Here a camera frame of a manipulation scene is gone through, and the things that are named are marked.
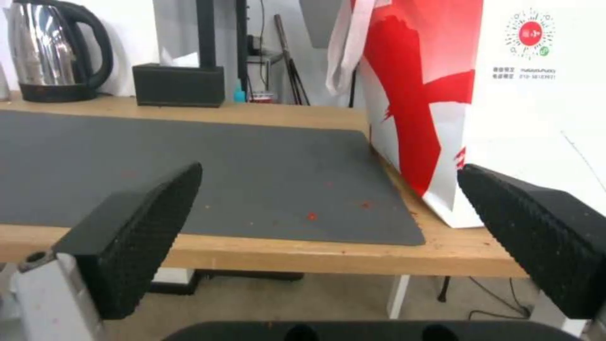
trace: kettle base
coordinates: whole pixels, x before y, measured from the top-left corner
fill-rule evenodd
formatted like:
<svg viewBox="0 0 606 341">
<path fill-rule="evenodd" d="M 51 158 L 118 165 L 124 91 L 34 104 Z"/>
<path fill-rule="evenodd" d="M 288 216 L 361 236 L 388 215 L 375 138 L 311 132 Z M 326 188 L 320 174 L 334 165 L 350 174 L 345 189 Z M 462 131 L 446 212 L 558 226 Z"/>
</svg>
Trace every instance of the kettle base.
<svg viewBox="0 0 606 341">
<path fill-rule="evenodd" d="M 92 100 L 97 97 L 95 90 L 86 84 L 75 84 L 70 86 L 42 86 L 33 84 L 21 84 L 23 99 L 29 102 L 60 103 Z"/>
</svg>

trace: stainless steel kettle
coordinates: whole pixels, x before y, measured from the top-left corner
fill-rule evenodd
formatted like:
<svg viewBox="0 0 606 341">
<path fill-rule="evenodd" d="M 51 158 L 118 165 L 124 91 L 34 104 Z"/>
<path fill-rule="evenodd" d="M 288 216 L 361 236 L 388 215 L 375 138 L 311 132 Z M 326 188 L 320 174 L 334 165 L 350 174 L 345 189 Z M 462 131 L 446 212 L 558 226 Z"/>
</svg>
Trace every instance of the stainless steel kettle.
<svg viewBox="0 0 606 341">
<path fill-rule="evenodd" d="M 90 26 L 101 48 L 93 73 L 77 23 Z M 8 41 L 23 99 L 34 102 L 88 100 L 110 76 L 112 45 L 99 19 L 80 5 L 57 0 L 14 0 Z"/>
</svg>

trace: cutting mat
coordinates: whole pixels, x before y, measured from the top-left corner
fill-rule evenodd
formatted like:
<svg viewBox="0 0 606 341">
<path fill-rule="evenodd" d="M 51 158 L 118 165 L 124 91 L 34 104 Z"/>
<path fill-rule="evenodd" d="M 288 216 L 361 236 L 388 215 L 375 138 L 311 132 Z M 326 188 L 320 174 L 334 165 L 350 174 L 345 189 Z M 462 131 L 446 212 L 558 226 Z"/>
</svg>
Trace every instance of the cutting mat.
<svg viewBox="0 0 606 341">
<path fill-rule="evenodd" d="M 361 132 L 0 110 L 0 223 L 74 226 L 198 161 L 186 234 L 420 245 Z"/>
</svg>

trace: black box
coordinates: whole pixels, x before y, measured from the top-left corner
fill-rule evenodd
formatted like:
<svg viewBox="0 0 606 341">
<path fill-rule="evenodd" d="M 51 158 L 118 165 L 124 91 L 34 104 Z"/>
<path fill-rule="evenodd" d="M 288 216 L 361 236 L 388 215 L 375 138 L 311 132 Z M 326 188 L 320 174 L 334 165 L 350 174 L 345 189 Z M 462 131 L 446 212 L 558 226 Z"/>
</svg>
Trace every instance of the black box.
<svg viewBox="0 0 606 341">
<path fill-rule="evenodd" d="M 133 66 L 140 106 L 219 107 L 225 100 L 223 67 Z"/>
</svg>

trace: white bag handle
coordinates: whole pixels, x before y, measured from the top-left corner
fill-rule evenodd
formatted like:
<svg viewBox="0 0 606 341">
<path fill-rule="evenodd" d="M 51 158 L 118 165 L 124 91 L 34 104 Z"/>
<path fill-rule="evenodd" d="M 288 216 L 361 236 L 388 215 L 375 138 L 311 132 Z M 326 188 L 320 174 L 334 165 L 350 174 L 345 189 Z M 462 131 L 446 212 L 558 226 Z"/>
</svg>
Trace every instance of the white bag handle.
<svg viewBox="0 0 606 341">
<path fill-rule="evenodd" d="M 331 95 L 344 93 L 351 83 L 351 75 L 362 58 L 370 16 L 377 0 L 356 0 L 350 11 L 350 0 L 342 0 L 339 14 L 328 43 L 328 73 L 326 88 Z M 339 81 L 335 75 L 339 71 Z"/>
</svg>

